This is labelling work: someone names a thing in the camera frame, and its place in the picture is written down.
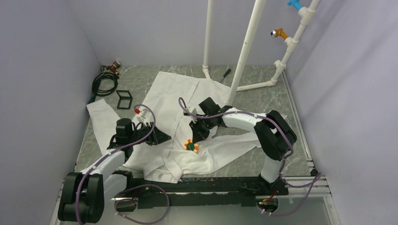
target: gray wall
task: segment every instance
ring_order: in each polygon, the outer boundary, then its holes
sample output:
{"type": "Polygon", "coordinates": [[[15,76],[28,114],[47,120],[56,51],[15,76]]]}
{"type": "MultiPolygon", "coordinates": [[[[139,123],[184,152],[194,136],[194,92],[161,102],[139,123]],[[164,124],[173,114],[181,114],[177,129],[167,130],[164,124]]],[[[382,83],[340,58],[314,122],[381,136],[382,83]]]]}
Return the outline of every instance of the gray wall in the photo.
{"type": "Polygon", "coordinates": [[[66,1],[2,1],[0,28],[0,224],[45,225],[100,64],[66,1]]]}
{"type": "Polygon", "coordinates": [[[297,74],[308,61],[308,55],[325,35],[330,23],[342,8],[344,0],[321,0],[313,19],[306,27],[286,66],[289,76],[297,74]]]}
{"type": "Polygon", "coordinates": [[[397,8],[346,1],[306,63],[288,65],[311,154],[344,225],[398,221],[397,8]]]}
{"type": "MultiPolygon", "coordinates": [[[[209,64],[237,64],[254,2],[215,0],[209,64]]],[[[309,6],[310,2],[302,0],[301,4],[309,6]]],[[[207,0],[69,3],[104,65],[114,59],[120,59],[124,65],[203,63],[207,0]]],[[[286,45],[282,38],[271,38],[269,34],[272,29],[283,27],[293,36],[299,21],[296,9],[287,6],[287,0],[268,0],[247,63],[273,65],[281,60],[286,45]]]]}

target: black hose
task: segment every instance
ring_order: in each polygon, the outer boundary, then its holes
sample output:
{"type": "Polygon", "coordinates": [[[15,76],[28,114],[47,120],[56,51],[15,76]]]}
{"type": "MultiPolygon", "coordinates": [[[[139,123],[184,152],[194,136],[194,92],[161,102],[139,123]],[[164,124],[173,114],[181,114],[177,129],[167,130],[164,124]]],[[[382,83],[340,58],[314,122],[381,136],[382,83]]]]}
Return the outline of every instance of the black hose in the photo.
{"type": "Polygon", "coordinates": [[[104,72],[104,73],[99,74],[92,82],[92,89],[91,89],[92,93],[95,96],[99,96],[99,97],[105,97],[105,96],[112,94],[117,88],[117,79],[119,79],[119,77],[110,72],[104,72]],[[100,85],[101,85],[101,80],[103,80],[103,79],[112,80],[114,83],[114,86],[108,90],[101,90],[100,85]]]}

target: screwdriver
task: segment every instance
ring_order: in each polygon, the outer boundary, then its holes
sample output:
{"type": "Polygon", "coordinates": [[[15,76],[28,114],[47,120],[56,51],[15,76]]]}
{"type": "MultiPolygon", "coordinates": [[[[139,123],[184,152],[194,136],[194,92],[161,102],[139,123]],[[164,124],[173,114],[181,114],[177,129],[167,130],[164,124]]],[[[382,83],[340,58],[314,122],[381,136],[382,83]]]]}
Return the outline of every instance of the screwdriver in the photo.
{"type": "Polygon", "coordinates": [[[221,78],[221,80],[219,81],[220,83],[224,80],[224,78],[226,77],[226,76],[228,76],[228,74],[230,74],[230,72],[231,72],[231,69],[227,69],[227,71],[225,72],[225,74],[222,76],[222,78],[221,78]]]}

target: small toy figure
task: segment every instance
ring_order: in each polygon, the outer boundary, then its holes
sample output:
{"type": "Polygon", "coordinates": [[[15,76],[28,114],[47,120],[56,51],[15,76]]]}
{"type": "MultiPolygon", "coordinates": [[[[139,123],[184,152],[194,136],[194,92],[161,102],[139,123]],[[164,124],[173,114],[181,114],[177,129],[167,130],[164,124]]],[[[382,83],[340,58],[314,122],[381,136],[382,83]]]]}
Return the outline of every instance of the small toy figure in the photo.
{"type": "Polygon", "coordinates": [[[195,153],[198,152],[198,148],[199,148],[199,145],[197,143],[196,144],[192,143],[191,139],[188,139],[187,142],[184,144],[185,150],[193,151],[195,153]]]}

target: marble tile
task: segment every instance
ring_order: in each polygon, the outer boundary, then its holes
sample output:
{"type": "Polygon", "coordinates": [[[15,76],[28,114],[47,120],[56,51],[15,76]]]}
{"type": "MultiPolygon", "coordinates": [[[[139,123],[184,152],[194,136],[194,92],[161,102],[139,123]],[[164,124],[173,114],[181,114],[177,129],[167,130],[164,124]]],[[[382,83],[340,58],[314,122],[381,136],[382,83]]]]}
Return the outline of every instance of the marble tile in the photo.
{"type": "MultiPolygon", "coordinates": [[[[210,75],[213,80],[219,81],[225,71],[231,68],[231,73],[222,82],[224,85],[231,86],[233,74],[236,65],[217,65],[209,66],[210,75]]],[[[118,90],[129,90],[133,96],[132,105],[141,103],[148,90],[151,88],[153,81],[159,71],[177,73],[180,75],[192,76],[196,78],[204,78],[202,66],[122,66],[120,68],[120,79],[118,90]]],[[[240,86],[252,83],[265,82],[271,79],[275,73],[274,66],[246,66],[242,73],[240,86]]],[[[102,89],[112,87],[112,82],[103,82],[102,89]]],[[[116,93],[104,97],[106,102],[121,117],[133,118],[132,110],[118,110],[116,108],[119,97],[116,93]]],[[[293,131],[298,134],[298,126],[294,120],[294,114],[291,109],[287,88],[280,79],[273,87],[246,90],[238,92],[235,96],[234,107],[246,111],[256,113],[266,113],[270,110],[277,110],[281,114],[287,115],[287,121],[293,131]]],[[[233,135],[243,134],[245,131],[236,128],[219,128],[216,135],[233,135]]],[[[87,131],[84,136],[82,148],[75,167],[76,171],[80,171],[91,165],[101,156],[99,146],[95,140],[92,130],[91,120],[88,123],[87,131]]],[[[184,175],[184,177],[234,177],[234,176],[258,176],[263,164],[265,154],[262,149],[253,149],[242,155],[230,164],[220,170],[206,175],[184,175]]],[[[120,169],[133,172],[135,177],[142,177],[142,172],[121,167],[120,169]]],[[[307,176],[309,175],[306,163],[306,154],[304,152],[301,138],[298,138],[294,145],[294,154],[287,160],[285,176],[307,176]]]]}

